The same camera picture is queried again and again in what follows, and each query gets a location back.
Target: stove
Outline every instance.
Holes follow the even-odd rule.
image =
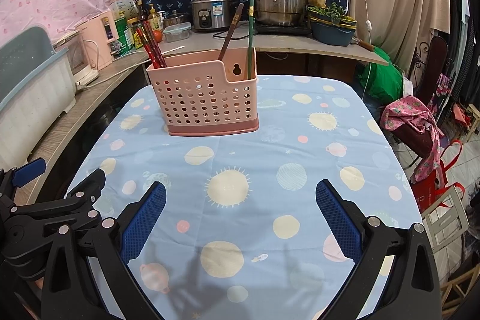
[[[288,36],[308,36],[311,29],[307,24],[300,26],[270,26],[255,22],[257,34],[286,34]]]

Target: dish soap bottle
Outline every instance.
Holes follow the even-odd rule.
[[[152,27],[152,31],[154,35],[156,35],[155,41],[159,42],[157,36],[159,35],[158,33],[162,33],[162,23],[160,19],[160,14],[156,12],[152,3],[150,3],[150,14],[148,15],[148,22]]]

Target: dish rack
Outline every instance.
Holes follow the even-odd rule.
[[[247,79],[247,48],[186,53],[165,58],[167,68],[147,68],[172,136],[220,136],[258,129],[256,53]]]

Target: white chair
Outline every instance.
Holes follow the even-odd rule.
[[[439,215],[436,209],[441,203],[452,207],[442,208],[445,213]],[[469,228],[469,220],[455,186],[449,188],[421,216],[426,221],[425,228],[429,233],[431,249],[434,253],[448,246]]]

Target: rice cooker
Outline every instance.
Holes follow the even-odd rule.
[[[193,28],[196,31],[221,31],[232,22],[235,0],[191,0]]]

